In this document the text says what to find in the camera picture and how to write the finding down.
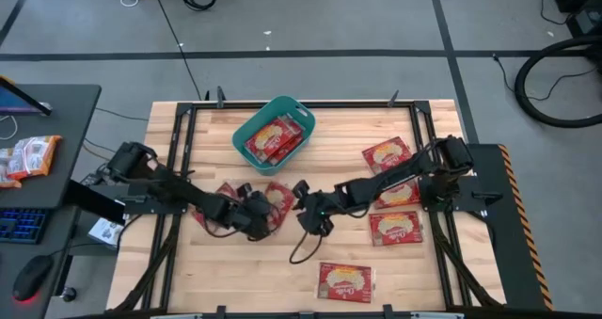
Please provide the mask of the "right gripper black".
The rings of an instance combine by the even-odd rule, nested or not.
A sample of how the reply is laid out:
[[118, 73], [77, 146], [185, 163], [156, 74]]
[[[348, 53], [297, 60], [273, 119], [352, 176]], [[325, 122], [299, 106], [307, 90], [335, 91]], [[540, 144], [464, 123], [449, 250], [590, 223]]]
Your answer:
[[305, 180], [299, 181], [293, 187], [296, 204], [293, 206], [297, 221], [308, 234], [328, 236], [334, 229], [330, 217], [335, 213], [336, 204], [322, 190], [310, 193]]

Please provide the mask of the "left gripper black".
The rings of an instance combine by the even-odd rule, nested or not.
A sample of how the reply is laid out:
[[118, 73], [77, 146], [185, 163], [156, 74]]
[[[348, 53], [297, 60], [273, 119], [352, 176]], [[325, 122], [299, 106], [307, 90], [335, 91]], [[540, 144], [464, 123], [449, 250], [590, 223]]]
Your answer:
[[242, 232], [250, 241], [260, 241], [271, 234], [268, 216], [273, 205], [259, 190], [254, 190], [249, 183], [244, 183], [236, 190], [240, 201], [234, 208], [231, 225]]

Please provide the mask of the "teal plastic basket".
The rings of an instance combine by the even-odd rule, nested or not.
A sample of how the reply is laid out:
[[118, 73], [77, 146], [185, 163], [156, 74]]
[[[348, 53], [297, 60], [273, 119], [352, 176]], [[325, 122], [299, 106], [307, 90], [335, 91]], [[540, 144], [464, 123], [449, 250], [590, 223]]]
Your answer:
[[232, 145], [261, 175], [273, 176], [308, 143], [314, 115], [288, 96], [265, 104], [232, 136]]

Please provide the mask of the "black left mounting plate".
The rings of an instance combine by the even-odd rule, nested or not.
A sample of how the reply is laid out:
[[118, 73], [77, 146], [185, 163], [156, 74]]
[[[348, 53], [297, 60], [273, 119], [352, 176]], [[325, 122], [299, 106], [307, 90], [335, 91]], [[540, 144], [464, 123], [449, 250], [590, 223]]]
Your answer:
[[116, 198], [124, 205], [124, 213], [129, 215], [176, 215], [184, 214], [188, 204], [184, 201], [162, 203], [150, 196], [124, 196]]

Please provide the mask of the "black mounting plate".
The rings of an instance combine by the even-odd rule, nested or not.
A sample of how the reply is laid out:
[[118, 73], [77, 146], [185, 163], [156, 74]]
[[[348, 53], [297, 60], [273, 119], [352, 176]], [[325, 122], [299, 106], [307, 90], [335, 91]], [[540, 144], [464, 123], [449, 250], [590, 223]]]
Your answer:
[[176, 215], [184, 214], [188, 204], [184, 201], [162, 203], [150, 196], [124, 196], [116, 198], [124, 205], [124, 213], [129, 215]]
[[476, 176], [447, 179], [418, 178], [420, 202], [426, 212], [478, 212], [502, 198], [500, 192], [484, 191]]

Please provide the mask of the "white printed box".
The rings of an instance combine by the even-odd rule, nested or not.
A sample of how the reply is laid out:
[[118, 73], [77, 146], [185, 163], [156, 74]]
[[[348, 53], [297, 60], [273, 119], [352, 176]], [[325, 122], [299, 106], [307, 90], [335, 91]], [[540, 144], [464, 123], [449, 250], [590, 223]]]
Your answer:
[[122, 225], [99, 218], [88, 231], [87, 236], [97, 243], [116, 249], [122, 230]]

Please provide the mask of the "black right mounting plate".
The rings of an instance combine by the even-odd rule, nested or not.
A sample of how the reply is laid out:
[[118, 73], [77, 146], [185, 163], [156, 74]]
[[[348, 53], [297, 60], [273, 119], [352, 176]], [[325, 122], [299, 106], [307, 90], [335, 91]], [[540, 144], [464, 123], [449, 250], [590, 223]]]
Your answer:
[[420, 202], [426, 212], [478, 212], [502, 198], [500, 192], [484, 191], [476, 176], [447, 179], [418, 178]]

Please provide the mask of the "black platform hazard stripe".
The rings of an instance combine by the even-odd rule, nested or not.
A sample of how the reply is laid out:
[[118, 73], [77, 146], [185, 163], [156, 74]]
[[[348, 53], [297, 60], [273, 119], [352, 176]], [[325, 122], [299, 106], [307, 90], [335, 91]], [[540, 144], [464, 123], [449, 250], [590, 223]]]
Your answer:
[[552, 311], [551, 294], [507, 148], [501, 144], [470, 144], [468, 148], [481, 187], [501, 194], [501, 199], [487, 207], [487, 219], [495, 235], [494, 253], [507, 305]]

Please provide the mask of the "black desk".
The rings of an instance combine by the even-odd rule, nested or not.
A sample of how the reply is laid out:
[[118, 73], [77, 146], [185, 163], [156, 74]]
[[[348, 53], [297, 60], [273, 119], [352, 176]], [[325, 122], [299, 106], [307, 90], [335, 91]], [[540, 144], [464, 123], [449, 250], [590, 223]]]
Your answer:
[[[71, 243], [79, 209], [65, 204], [79, 151], [95, 106], [100, 97], [98, 85], [23, 85], [19, 88], [53, 108], [48, 117], [17, 118], [17, 140], [30, 136], [59, 135], [51, 172], [28, 178], [17, 189], [0, 189], [0, 208], [33, 207], [51, 211], [41, 241], [37, 245], [0, 243], [0, 319], [43, 319], [65, 260], [65, 247]], [[23, 267], [38, 255], [50, 254], [53, 267], [36, 294], [20, 302], [12, 297], [14, 281]]]

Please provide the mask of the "orange snack bag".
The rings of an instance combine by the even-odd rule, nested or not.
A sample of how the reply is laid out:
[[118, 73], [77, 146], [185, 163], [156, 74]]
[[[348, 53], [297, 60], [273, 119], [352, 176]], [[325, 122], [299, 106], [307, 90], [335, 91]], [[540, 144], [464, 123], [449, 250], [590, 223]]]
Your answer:
[[11, 179], [8, 176], [8, 162], [12, 152], [12, 148], [0, 149], [0, 189], [22, 187], [22, 184], [19, 181]]
[[61, 136], [32, 136], [19, 140], [8, 160], [8, 177], [15, 181], [47, 176]]

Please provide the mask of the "black computer mouse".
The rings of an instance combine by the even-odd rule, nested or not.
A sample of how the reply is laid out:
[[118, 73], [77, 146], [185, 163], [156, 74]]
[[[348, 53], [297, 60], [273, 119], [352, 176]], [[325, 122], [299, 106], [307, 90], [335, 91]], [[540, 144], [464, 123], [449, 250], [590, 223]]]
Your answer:
[[38, 255], [25, 264], [12, 287], [12, 297], [24, 302], [32, 298], [48, 276], [54, 261], [50, 255]]

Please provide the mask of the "backlit black keyboard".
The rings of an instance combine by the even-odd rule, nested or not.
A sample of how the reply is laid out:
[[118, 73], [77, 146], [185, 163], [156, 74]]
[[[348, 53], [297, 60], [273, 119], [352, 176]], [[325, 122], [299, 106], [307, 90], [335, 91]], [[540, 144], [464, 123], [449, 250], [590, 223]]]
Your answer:
[[38, 244], [50, 214], [46, 209], [0, 208], [0, 243]]

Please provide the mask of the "computer monitor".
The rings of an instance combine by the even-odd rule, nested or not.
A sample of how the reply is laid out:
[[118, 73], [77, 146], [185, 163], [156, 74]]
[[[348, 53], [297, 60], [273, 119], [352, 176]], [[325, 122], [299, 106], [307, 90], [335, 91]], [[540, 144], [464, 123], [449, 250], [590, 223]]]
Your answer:
[[27, 95], [11, 81], [0, 76], [0, 115], [42, 115], [50, 116], [52, 107]]

